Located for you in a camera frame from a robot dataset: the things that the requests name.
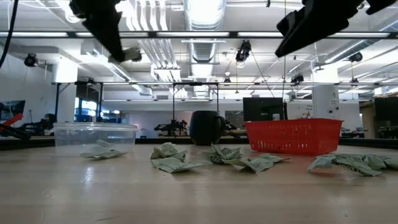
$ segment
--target crumpled paper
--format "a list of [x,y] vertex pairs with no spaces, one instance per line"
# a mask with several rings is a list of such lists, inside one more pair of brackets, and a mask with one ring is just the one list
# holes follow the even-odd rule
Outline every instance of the crumpled paper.
[[253,170],[255,173],[259,173],[261,171],[272,168],[275,163],[282,162],[289,158],[280,158],[277,156],[273,156],[269,153],[261,154],[254,159],[233,159],[233,160],[223,160],[224,163],[229,165],[248,167]]
[[236,149],[228,149],[224,148],[221,149],[218,145],[212,144],[211,147],[213,148],[212,151],[205,151],[202,152],[202,156],[204,159],[212,162],[216,165],[226,165],[224,160],[233,160],[233,159],[242,159],[243,155],[241,154],[241,148],[238,147]]
[[165,159],[165,158],[176,158],[183,162],[187,151],[178,151],[175,148],[175,144],[171,142],[164,143],[160,148],[154,147],[154,152],[150,155],[150,159]]
[[119,152],[112,148],[115,144],[108,143],[104,140],[97,140],[98,146],[90,149],[91,152],[80,153],[80,157],[84,159],[111,159],[119,156],[124,156],[127,152]]
[[393,169],[398,170],[398,158],[378,155],[363,154],[330,154],[318,156],[310,165],[308,171],[315,168],[332,168],[332,165],[345,166],[352,171],[362,175],[374,177],[382,174],[378,170]]
[[181,162],[179,159],[173,157],[165,159],[153,159],[151,160],[151,163],[156,169],[160,169],[171,174],[190,170],[200,166],[210,165],[209,162]]

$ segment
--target clear plastic container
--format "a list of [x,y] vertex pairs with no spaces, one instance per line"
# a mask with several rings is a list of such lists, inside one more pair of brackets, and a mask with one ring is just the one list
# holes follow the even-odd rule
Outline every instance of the clear plastic container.
[[137,126],[112,123],[55,123],[55,150],[59,156],[131,152]]

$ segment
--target ceiling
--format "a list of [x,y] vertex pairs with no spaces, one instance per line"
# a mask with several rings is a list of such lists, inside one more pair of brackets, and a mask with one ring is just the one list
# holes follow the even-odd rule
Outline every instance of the ceiling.
[[[63,9],[49,9],[38,7],[58,7],[58,4],[53,1],[39,1],[39,0],[22,0],[19,6],[15,30],[23,31],[86,31],[80,23],[69,23],[65,20]],[[289,13],[294,9],[301,8],[301,0],[288,0],[287,9],[285,11],[284,1],[271,1],[271,7],[266,8],[264,3],[266,1],[247,1],[247,0],[227,0],[226,15],[224,17],[224,30],[261,30],[261,31],[276,31],[276,24],[284,17],[285,13]],[[0,30],[7,30],[7,10],[11,11],[9,7],[10,1],[0,0]],[[185,30],[185,21],[183,11],[181,11],[182,1],[169,0],[167,3],[167,23],[170,30]],[[382,12],[368,16],[365,13],[366,9],[360,10],[357,15],[349,20],[350,26],[345,31],[363,32],[363,31],[378,31],[380,26],[391,20],[398,20],[398,3],[389,7]],[[119,30],[128,31],[124,18],[119,23]],[[212,78],[210,81],[222,82],[225,78],[225,72],[230,72],[231,81],[236,82],[261,82],[261,73],[267,78],[268,82],[282,82],[284,74],[288,73],[297,65],[303,63],[303,60],[313,59],[317,61],[317,55],[330,54],[343,46],[351,43],[354,40],[337,40],[328,39],[321,40],[316,44],[309,45],[300,49],[285,58],[278,59],[274,52],[280,44],[280,39],[253,39],[251,40],[253,54],[246,60],[244,68],[236,68],[234,57],[237,48],[240,46],[242,40],[226,39],[225,43],[218,45],[216,53],[216,63],[212,71]],[[104,65],[93,62],[89,55],[81,54],[82,39],[14,39],[12,43],[22,46],[51,46],[68,52],[76,57],[82,65],[87,67],[79,69],[80,77],[93,77],[101,82],[115,82],[119,81]],[[190,74],[190,59],[187,44],[181,43],[180,39],[172,39],[172,48],[174,50],[177,63],[181,68],[181,77],[188,78]],[[122,45],[125,48],[139,47],[137,39],[123,39]],[[398,45],[396,40],[382,40],[364,50],[363,61],[375,57],[387,50],[390,50]],[[42,55],[43,60],[56,63],[55,58]],[[398,61],[398,50],[370,60],[362,66],[358,66],[351,71],[347,69],[350,67],[349,62],[338,62],[336,65],[339,68],[340,81],[347,81],[351,79],[352,72],[354,75],[360,75],[372,70],[376,70],[385,65]],[[134,76],[134,79],[140,82],[153,82],[154,79],[150,76],[151,62],[144,55],[141,62],[124,62],[121,66]],[[311,79],[310,64],[301,67],[300,72],[305,76],[306,81]],[[377,82],[386,78],[398,77],[398,67],[395,70],[387,73],[380,73],[371,76],[362,82]],[[126,91],[134,89],[130,86],[114,86],[107,88],[112,91]]]

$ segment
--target wooden table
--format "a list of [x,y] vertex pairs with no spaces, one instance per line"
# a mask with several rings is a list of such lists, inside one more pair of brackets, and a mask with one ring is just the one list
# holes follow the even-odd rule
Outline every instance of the wooden table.
[[[0,152],[1,223],[397,223],[398,172],[309,174],[313,158],[294,156],[260,174],[208,166],[172,175],[152,168],[152,147],[107,161],[56,157],[54,148]],[[208,149],[180,148],[188,160]]]

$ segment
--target red plastic basket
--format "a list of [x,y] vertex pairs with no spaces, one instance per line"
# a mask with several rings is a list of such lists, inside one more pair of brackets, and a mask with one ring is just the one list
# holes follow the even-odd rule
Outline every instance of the red plastic basket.
[[252,150],[317,156],[337,150],[341,124],[335,119],[245,122]]

